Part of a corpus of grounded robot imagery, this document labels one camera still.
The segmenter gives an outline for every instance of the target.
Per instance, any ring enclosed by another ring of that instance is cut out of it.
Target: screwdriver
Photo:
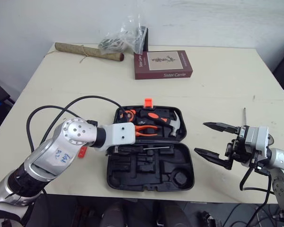
[[[142,153],[144,150],[155,150],[155,149],[164,149],[164,148],[173,148],[173,146],[165,146],[165,147],[154,147],[154,148],[143,148],[143,146],[138,147],[115,147],[114,153],[121,154],[131,154],[131,153]]]

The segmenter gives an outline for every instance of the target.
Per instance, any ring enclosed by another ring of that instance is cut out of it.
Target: robotic arm
[[[0,182],[0,218],[24,224],[29,206],[70,166],[82,146],[105,151],[110,146],[133,143],[135,128],[131,122],[97,127],[81,118],[66,120],[56,127],[51,139]]]
[[[227,144],[226,160],[220,159],[219,154],[205,149],[195,148],[195,151],[206,160],[228,170],[231,170],[235,160],[241,162],[243,166],[253,168],[259,174],[271,175],[273,191],[283,211],[281,215],[284,215],[284,150],[269,148],[274,143],[274,139],[268,133],[268,128],[246,125],[235,127],[215,122],[206,122],[204,125],[217,131],[237,134],[237,138]]]

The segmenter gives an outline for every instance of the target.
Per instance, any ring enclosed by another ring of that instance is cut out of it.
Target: book cover
[[[193,69],[185,51],[143,52],[134,55],[135,79],[191,77]]]

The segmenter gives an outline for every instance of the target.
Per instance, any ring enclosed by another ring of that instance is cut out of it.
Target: orange tag
[[[152,98],[146,98],[144,100],[144,108],[152,108]]]
[[[78,157],[79,158],[84,158],[86,150],[87,150],[87,147],[81,147],[81,149],[79,151],[79,154],[78,154]]]

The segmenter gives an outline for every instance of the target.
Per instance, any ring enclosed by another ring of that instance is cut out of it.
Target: gray floor
[[[122,200],[118,198],[100,198],[100,197],[83,197],[83,196],[64,196],[64,195],[48,195],[50,202],[50,214],[52,220],[52,227],[71,227],[74,218],[75,210],[78,205],[85,206],[89,209],[89,214],[93,214],[97,218],[101,218],[103,212],[113,203],[120,201],[126,204],[128,210],[135,210],[136,213],[146,217],[151,217],[153,213],[154,200]],[[199,212],[207,211],[215,219],[220,219],[222,223],[226,220],[231,210],[237,205],[234,203],[191,203],[191,202],[177,202],[180,208],[185,212],[189,221],[194,227],[202,226],[198,219]],[[233,222],[241,220],[248,222],[257,206],[255,204],[241,204],[239,205],[225,227],[229,227]],[[271,213],[274,214],[278,206],[276,204],[270,205]],[[31,219],[27,227],[46,227],[48,221],[46,202],[44,196],[40,196],[37,200]],[[269,214],[268,205],[265,206],[265,211]],[[264,211],[259,212],[259,219],[267,217]],[[277,226],[282,226],[283,223],[277,223]],[[96,225],[82,223],[80,226],[97,227]],[[244,224],[237,223],[235,227],[242,227]],[[261,227],[272,227],[273,224],[267,218],[261,222]]]

